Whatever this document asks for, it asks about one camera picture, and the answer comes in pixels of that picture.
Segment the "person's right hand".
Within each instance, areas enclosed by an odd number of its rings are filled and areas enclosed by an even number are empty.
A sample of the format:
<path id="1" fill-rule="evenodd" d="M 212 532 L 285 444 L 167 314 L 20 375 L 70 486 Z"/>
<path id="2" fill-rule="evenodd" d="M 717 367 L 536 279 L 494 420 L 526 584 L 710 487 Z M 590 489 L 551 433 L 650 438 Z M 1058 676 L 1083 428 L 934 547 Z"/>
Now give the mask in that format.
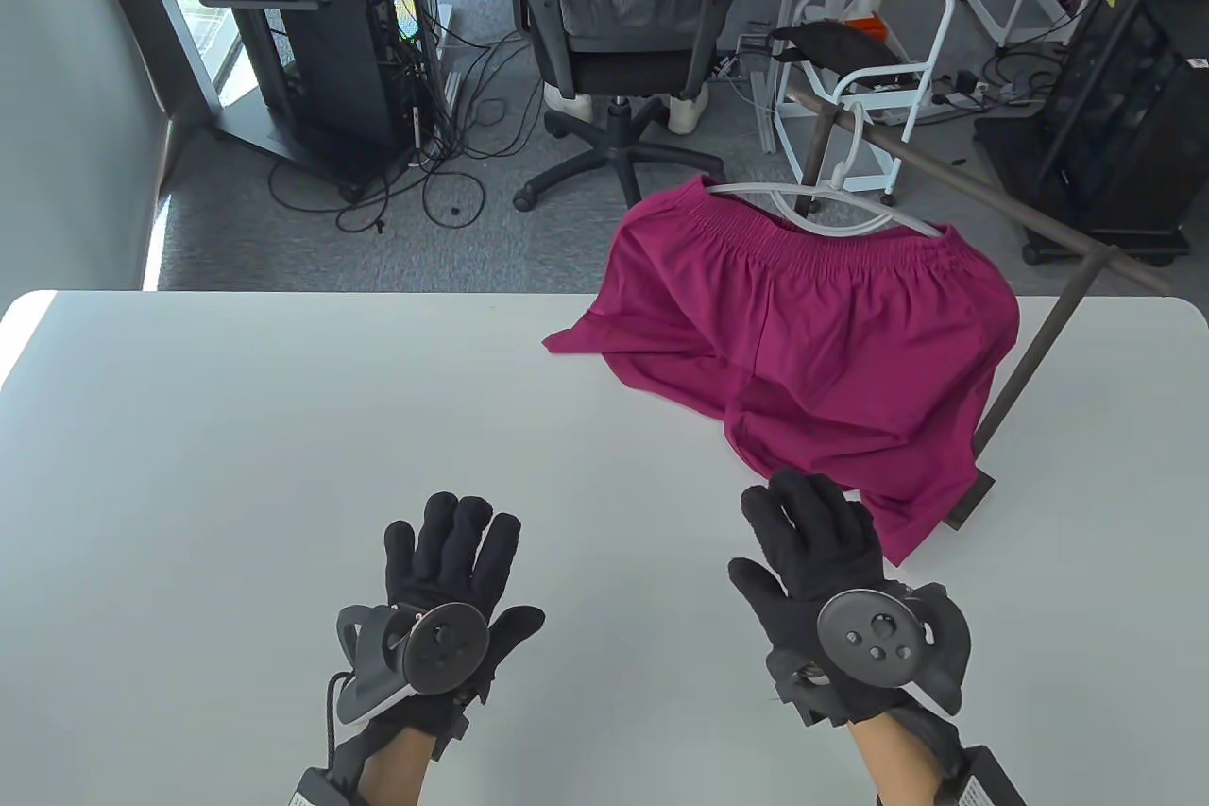
<path id="1" fill-rule="evenodd" d="M 781 471 L 740 498 L 744 518 L 767 559 L 729 561 L 728 575 L 773 646 L 767 667 L 781 701 L 806 727 L 841 727 L 889 715 L 920 740 L 959 746 L 958 729 L 902 689 L 877 688 L 844 673 L 829 659 L 818 615 L 838 595 L 893 595 L 883 547 L 867 508 L 818 474 Z"/>

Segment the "person's left hand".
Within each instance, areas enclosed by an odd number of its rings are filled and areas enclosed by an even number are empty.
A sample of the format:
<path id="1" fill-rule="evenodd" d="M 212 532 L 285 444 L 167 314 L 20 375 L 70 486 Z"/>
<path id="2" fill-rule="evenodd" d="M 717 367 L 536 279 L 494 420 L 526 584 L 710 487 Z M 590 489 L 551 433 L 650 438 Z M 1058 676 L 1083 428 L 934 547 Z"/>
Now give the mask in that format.
<path id="1" fill-rule="evenodd" d="M 494 611 L 501 604 L 514 558 L 521 523 L 514 515 L 496 515 L 476 495 L 458 498 L 440 491 L 426 504 L 420 529 L 395 521 L 384 529 L 384 595 L 400 611 L 428 611 L 436 605 L 462 603 L 488 620 L 488 646 L 484 662 L 452 691 L 410 696 L 374 720 L 397 736 L 412 733 L 432 742 L 428 762 L 436 762 L 449 742 L 465 736 L 465 709 L 485 702 L 503 660 L 543 627 L 545 613 L 533 605 Z"/>

